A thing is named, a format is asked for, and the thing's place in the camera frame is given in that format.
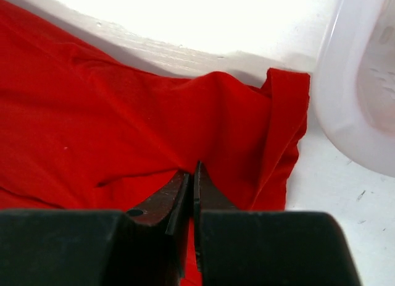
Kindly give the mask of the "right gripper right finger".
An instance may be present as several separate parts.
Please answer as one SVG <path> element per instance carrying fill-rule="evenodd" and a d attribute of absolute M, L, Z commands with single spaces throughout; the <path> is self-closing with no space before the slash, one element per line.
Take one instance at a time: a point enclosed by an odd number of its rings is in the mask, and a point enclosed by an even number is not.
<path fill-rule="evenodd" d="M 194 246 L 204 285 L 360 285 L 343 231 L 324 212 L 243 211 L 204 164 L 193 183 Z"/>

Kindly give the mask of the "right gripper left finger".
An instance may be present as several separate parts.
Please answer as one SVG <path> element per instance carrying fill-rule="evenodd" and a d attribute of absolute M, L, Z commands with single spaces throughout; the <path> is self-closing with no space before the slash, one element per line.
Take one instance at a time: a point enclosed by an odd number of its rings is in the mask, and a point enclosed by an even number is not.
<path fill-rule="evenodd" d="M 190 176 L 177 172 L 127 212 L 1 211 L 2 285 L 179 285 Z"/>

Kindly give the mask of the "red t-shirt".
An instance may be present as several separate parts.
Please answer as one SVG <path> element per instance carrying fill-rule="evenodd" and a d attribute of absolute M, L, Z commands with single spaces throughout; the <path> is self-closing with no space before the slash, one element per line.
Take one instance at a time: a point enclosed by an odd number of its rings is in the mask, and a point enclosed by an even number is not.
<path fill-rule="evenodd" d="M 310 76 L 156 75 L 1 1 L 1 208 L 126 211 L 203 163 L 240 209 L 281 211 Z"/>

